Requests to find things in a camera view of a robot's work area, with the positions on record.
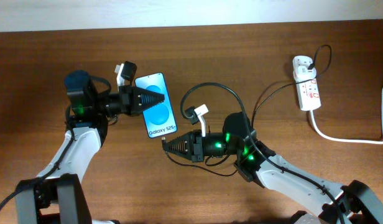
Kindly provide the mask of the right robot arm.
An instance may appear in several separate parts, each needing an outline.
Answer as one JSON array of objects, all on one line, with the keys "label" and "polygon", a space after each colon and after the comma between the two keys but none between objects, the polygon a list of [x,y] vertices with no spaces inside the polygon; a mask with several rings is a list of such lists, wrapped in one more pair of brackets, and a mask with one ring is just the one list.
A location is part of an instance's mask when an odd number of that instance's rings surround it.
[{"label": "right robot arm", "polygon": [[196,129],[171,141],[163,139],[162,147],[192,166],[207,157],[235,155],[233,165],[246,182],[286,195],[322,223],[383,223],[383,203],[366,184],[331,182],[291,165],[256,138],[242,113],[228,115],[220,133]]}]

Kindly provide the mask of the blue smartphone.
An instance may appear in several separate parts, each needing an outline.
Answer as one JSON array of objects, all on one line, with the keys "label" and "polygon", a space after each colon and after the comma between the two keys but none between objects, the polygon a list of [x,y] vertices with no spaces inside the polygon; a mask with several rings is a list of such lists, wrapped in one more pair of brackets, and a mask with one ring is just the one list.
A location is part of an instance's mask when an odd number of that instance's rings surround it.
[{"label": "blue smartphone", "polygon": [[164,101],[143,112],[147,135],[157,138],[177,131],[172,105],[163,73],[136,78],[136,87],[164,95]]}]

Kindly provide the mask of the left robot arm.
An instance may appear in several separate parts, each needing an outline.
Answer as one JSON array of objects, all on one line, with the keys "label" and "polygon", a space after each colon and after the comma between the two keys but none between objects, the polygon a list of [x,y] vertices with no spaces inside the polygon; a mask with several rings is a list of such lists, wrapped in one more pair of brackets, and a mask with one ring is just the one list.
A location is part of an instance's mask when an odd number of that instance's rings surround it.
[{"label": "left robot arm", "polygon": [[65,112],[65,139],[36,178],[18,183],[19,223],[95,223],[81,181],[106,139],[109,119],[119,114],[137,116],[165,99],[163,94],[131,84],[119,86],[117,93],[110,90],[100,93],[94,81],[106,82],[83,70],[65,77],[70,100]]}]

